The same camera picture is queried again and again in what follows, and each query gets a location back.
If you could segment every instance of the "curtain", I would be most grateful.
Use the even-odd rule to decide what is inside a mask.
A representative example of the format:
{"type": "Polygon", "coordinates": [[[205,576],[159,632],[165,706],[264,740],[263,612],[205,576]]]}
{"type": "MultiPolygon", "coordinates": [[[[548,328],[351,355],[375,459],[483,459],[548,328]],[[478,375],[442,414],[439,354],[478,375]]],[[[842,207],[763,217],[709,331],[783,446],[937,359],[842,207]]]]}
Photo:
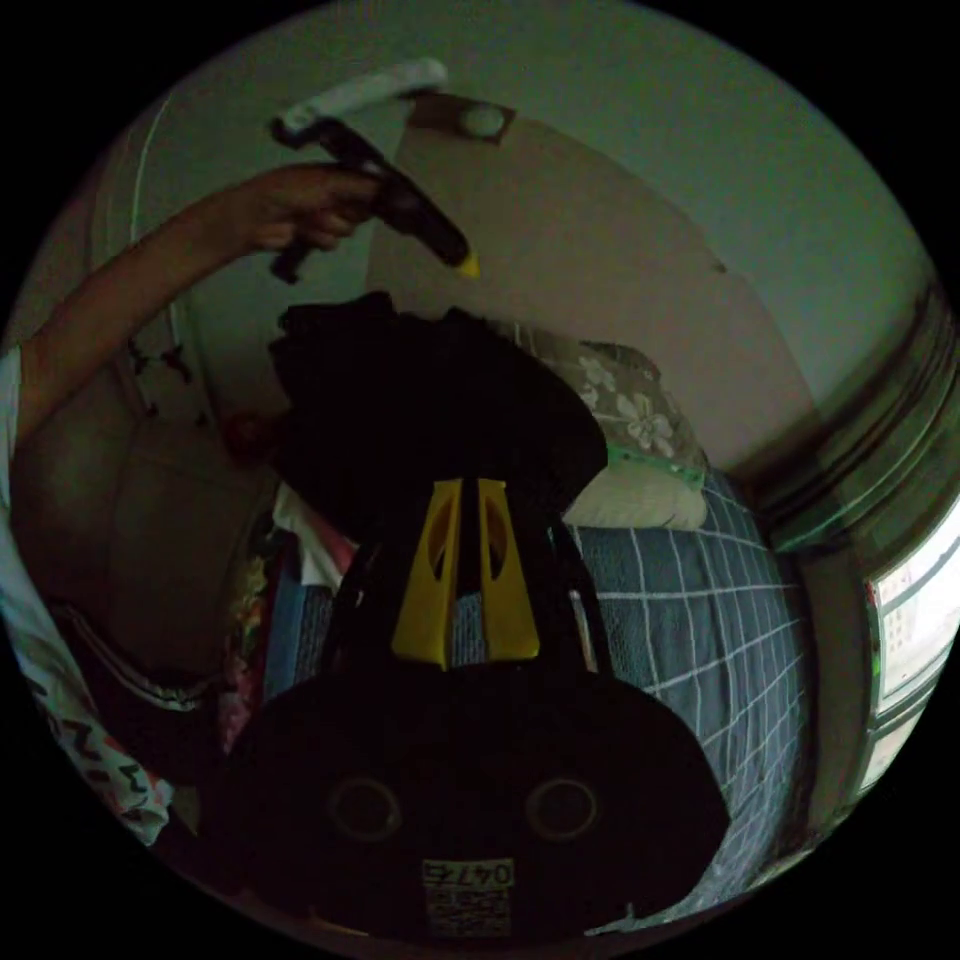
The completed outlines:
{"type": "Polygon", "coordinates": [[[915,546],[960,495],[960,339],[943,288],[825,440],[758,490],[780,553],[852,546],[871,567],[915,546]]]}

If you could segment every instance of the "floral pillowcase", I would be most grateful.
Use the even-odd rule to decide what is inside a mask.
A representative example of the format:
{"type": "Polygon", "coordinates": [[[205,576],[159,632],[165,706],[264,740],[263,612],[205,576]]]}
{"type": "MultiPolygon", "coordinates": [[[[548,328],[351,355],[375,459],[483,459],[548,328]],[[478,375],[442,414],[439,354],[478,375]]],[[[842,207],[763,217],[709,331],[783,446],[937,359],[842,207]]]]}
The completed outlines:
{"type": "Polygon", "coordinates": [[[603,429],[611,462],[648,463],[702,489],[707,458],[652,360],[632,347],[573,340],[518,323],[487,324],[577,391],[603,429]]]}

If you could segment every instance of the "hand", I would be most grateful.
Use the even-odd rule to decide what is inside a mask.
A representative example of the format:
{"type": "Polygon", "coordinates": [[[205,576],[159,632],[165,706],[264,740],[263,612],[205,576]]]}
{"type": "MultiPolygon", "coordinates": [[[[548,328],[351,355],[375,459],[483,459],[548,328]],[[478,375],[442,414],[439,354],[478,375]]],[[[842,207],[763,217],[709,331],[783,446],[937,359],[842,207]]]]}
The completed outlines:
{"type": "Polygon", "coordinates": [[[294,239],[335,250],[371,218],[381,185],[375,177],[324,164],[260,174],[221,195],[230,241],[241,253],[283,250],[294,239]]]}

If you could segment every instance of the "white pillow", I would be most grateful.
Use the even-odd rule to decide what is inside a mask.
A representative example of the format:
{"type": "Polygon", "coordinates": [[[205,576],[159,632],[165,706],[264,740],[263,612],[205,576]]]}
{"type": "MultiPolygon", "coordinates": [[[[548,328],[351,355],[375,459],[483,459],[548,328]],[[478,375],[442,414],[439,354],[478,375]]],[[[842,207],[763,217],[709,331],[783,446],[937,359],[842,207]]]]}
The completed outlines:
{"type": "Polygon", "coordinates": [[[706,519],[702,493],[665,470],[630,460],[598,473],[564,517],[578,527],[668,530],[697,530],[706,519]]]}

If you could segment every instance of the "sticker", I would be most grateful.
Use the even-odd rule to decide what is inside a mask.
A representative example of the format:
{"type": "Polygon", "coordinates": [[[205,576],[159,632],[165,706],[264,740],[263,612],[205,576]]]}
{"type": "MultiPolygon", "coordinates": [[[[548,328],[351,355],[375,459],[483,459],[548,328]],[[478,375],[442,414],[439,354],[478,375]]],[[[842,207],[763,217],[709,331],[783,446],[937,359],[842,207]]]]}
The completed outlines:
{"type": "Polygon", "coordinates": [[[435,937],[509,937],[512,859],[424,860],[427,918],[435,937]]]}

